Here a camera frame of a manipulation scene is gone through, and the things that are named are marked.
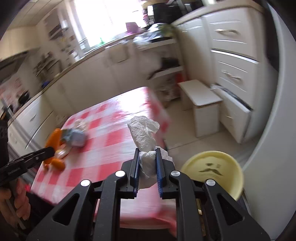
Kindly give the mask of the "person's left hand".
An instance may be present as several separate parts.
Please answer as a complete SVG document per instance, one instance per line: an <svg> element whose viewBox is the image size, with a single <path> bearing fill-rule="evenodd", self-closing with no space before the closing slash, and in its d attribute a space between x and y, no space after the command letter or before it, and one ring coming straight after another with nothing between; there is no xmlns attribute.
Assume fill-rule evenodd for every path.
<svg viewBox="0 0 296 241"><path fill-rule="evenodd" d="M18 221L6 203L6 200L9 201L10 198L10 189L1 187L1 213L8 224L10 224L12 227L16 227ZM18 218L22 218L23 220L27 220L29 218L31 205L29 204L29 199L26 196L25 185L21 178L18 178L16 182L14 207L16 209L16 216Z"/></svg>

